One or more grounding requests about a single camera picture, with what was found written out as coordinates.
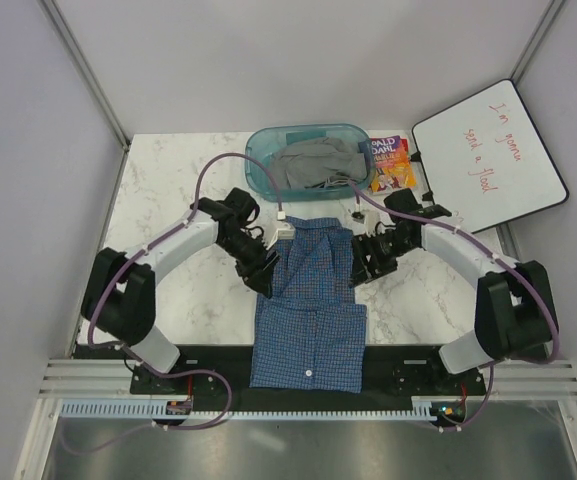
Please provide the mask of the blue checkered long sleeve shirt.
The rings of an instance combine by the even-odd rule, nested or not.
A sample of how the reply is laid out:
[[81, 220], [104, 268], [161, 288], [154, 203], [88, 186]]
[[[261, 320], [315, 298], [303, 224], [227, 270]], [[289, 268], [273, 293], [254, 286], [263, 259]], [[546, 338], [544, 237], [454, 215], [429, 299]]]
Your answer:
[[358, 394], [367, 308], [351, 285], [353, 233], [335, 218], [288, 222], [272, 296], [257, 298], [249, 385]]

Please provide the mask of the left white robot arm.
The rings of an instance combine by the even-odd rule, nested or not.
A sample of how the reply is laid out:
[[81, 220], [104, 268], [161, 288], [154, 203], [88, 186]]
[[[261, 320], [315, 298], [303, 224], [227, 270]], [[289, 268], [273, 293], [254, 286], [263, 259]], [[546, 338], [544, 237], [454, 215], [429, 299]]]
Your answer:
[[236, 273], [249, 289], [270, 298], [279, 256], [262, 236], [251, 234], [259, 213], [253, 197], [234, 188], [223, 200], [200, 198], [143, 246], [102, 249], [93, 263], [81, 315], [92, 329], [112, 335], [120, 347], [154, 368], [153, 382], [164, 392], [179, 392], [188, 371], [177, 363], [178, 347], [155, 326], [157, 286], [191, 256], [216, 245], [235, 260]]

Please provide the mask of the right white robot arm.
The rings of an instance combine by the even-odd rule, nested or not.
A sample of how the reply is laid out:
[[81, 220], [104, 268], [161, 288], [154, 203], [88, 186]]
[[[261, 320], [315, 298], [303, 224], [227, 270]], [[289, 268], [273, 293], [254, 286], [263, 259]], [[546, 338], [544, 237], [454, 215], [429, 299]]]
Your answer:
[[440, 346], [426, 368], [435, 392], [451, 392], [462, 373], [507, 359], [549, 363], [559, 348], [559, 325], [545, 267], [522, 263], [486, 247], [441, 205], [423, 206], [409, 189], [388, 195], [382, 204], [357, 207], [364, 225], [352, 240], [351, 283], [367, 284], [398, 268], [400, 257], [423, 250], [443, 260], [475, 290], [474, 326]]

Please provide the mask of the Roald Dahl book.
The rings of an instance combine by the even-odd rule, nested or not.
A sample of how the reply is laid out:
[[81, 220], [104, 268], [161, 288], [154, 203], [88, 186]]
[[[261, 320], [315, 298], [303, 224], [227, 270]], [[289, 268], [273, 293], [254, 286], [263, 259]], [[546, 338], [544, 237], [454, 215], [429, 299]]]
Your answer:
[[366, 160], [367, 172], [367, 177], [359, 183], [361, 190], [382, 195], [417, 185], [405, 137], [369, 138], [360, 142], [358, 148]]

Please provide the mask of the grey shirt in bin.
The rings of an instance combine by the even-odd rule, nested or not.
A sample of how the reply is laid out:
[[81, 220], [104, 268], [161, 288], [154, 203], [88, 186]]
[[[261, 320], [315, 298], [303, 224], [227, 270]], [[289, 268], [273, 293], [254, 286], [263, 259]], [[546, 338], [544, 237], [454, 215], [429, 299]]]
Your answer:
[[340, 186], [368, 175], [359, 146], [334, 137], [288, 145], [271, 157], [267, 168], [280, 189], [292, 190]]

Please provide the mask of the teal plastic bin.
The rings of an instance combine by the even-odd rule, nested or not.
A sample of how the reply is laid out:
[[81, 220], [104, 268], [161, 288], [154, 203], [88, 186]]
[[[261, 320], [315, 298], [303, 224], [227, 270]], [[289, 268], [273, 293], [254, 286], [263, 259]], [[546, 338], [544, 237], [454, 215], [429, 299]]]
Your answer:
[[280, 189], [267, 166], [271, 157], [284, 147], [296, 142], [334, 137], [357, 145], [369, 139], [361, 128], [347, 124], [311, 124], [265, 128], [254, 133], [247, 141], [245, 154], [251, 162], [244, 166], [248, 186], [262, 198], [275, 201], [281, 197], [286, 202], [314, 201], [348, 198], [353, 195], [349, 182], [359, 187], [361, 181], [349, 180], [345, 185], [327, 188]]

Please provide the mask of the small whiteboard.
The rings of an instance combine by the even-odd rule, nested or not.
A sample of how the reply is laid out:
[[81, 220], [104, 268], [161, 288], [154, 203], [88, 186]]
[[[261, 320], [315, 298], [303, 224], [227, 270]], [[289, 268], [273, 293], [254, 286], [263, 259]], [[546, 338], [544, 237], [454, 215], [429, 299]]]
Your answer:
[[424, 173], [419, 176], [419, 190], [424, 211], [423, 216], [432, 220], [448, 221], [452, 225], [461, 225], [463, 217], [457, 210], [450, 210], [435, 200], [435, 195]]

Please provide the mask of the whiteboard with red writing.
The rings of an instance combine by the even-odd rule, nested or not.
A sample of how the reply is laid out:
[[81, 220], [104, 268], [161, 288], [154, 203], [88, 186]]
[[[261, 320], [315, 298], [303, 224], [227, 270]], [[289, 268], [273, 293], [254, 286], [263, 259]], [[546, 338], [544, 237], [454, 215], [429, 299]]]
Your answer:
[[411, 130], [433, 201], [473, 233], [567, 201], [514, 83], [501, 80]]

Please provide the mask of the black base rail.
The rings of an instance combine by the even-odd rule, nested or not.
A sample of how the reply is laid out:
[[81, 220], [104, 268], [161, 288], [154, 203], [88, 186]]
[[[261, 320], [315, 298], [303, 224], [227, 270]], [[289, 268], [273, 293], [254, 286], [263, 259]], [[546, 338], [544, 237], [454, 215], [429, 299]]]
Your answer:
[[252, 388], [250, 346], [183, 346], [173, 368], [183, 378], [158, 377], [143, 366], [133, 371], [133, 395], [187, 395], [205, 410], [351, 410], [360, 407], [404, 408], [417, 398], [480, 396], [483, 375], [475, 369], [457, 375], [440, 371], [436, 345], [368, 346], [364, 351], [362, 389], [358, 394], [326, 390]]

